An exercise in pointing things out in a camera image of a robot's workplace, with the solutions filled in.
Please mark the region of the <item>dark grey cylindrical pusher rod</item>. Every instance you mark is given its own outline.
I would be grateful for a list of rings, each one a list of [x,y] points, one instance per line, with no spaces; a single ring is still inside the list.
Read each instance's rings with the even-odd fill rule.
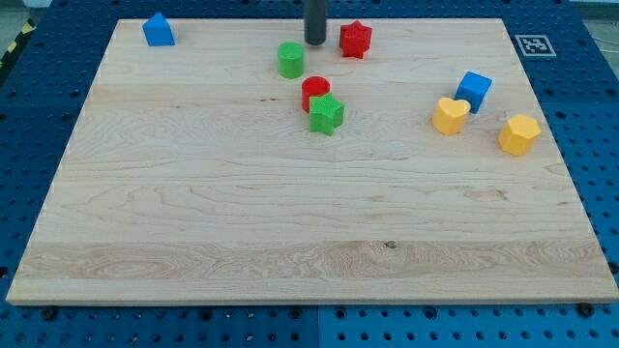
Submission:
[[[304,38],[310,45],[321,45],[326,41],[327,0],[304,1]]]

